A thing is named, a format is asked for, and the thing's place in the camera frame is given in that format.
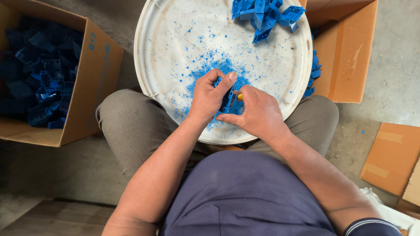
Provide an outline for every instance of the hand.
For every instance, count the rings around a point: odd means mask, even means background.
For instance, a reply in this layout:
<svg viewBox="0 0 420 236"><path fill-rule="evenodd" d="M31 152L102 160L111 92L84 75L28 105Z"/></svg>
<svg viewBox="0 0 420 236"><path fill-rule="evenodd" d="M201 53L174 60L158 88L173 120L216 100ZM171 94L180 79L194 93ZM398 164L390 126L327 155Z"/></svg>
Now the hand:
<svg viewBox="0 0 420 236"><path fill-rule="evenodd" d="M264 142L269 142L289 130L275 97L249 85L244 85L240 92L244 100L244 113L220 114L216 120L235 124Z"/></svg>
<svg viewBox="0 0 420 236"><path fill-rule="evenodd" d="M223 79L214 88L214 82L218 77ZM213 69L199 78L195 82L192 105L188 116L206 122L206 124L210 123L222 105L223 96L236 82L237 77L238 73L235 71L225 75L219 69Z"/></svg>

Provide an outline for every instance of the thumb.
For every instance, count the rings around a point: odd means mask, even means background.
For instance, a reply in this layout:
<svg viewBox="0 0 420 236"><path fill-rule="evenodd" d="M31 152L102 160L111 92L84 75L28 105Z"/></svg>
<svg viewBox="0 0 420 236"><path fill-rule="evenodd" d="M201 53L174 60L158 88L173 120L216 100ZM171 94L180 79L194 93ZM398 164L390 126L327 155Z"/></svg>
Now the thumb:
<svg viewBox="0 0 420 236"><path fill-rule="evenodd" d="M234 124L237 126L241 126L243 124L243 119L241 115L235 114L220 114L216 116L217 121L223 121L229 124Z"/></svg>
<svg viewBox="0 0 420 236"><path fill-rule="evenodd" d="M214 89L215 95L218 97L223 97L226 92L235 84L237 78L238 73L235 71L232 71L223 77L222 81L220 81L220 83Z"/></svg>

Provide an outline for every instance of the blue printed number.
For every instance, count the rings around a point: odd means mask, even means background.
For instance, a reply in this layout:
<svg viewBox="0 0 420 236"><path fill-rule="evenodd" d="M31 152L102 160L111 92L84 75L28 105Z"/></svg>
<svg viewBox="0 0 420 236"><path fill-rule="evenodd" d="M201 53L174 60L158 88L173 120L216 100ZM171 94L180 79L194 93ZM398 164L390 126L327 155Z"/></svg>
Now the blue printed number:
<svg viewBox="0 0 420 236"><path fill-rule="evenodd" d="M94 34L93 32L90 33L90 42L91 44L89 44L89 49L90 50L95 50L95 45L93 43L95 43L95 39L96 39L96 34Z"/></svg>

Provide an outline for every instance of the person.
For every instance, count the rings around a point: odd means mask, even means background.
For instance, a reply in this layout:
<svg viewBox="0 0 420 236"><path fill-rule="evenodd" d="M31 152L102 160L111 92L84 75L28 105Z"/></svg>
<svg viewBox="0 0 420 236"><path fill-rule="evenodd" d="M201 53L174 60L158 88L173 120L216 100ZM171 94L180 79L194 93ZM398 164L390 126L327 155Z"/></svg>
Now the person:
<svg viewBox="0 0 420 236"><path fill-rule="evenodd" d="M208 155L197 140L236 80L218 69L199 78L179 126L132 90L103 101L99 126L129 182L102 235L156 235L160 221L162 236L400 235L324 158L339 117L325 97L303 98L283 121L274 97L245 85L244 113L216 120L259 140Z"/></svg>

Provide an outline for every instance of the forearm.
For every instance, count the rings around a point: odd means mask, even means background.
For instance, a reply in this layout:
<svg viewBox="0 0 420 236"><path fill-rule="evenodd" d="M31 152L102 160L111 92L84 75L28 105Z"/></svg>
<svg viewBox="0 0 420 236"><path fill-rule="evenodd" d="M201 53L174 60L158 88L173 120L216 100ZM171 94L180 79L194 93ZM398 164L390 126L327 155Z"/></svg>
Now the forearm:
<svg viewBox="0 0 420 236"><path fill-rule="evenodd" d="M341 230L360 215L380 218L351 180L289 130L267 143L287 162Z"/></svg>
<svg viewBox="0 0 420 236"><path fill-rule="evenodd" d="M135 173L116 212L123 211L150 223L159 221L178 189L188 158L205 126L205 122L187 117Z"/></svg>

